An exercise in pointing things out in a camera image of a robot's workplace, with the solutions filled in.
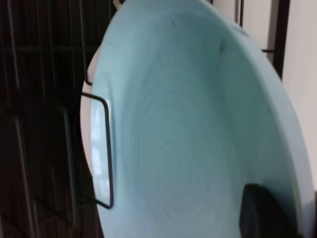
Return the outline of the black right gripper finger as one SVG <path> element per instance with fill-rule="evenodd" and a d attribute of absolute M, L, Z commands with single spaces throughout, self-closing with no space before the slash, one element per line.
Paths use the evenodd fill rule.
<path fill-rule="evenodd" d="M 290 223 L 270 191 L 258 184 L 243 189 L 239 228 L 243 238 L 297 238 Z"/>

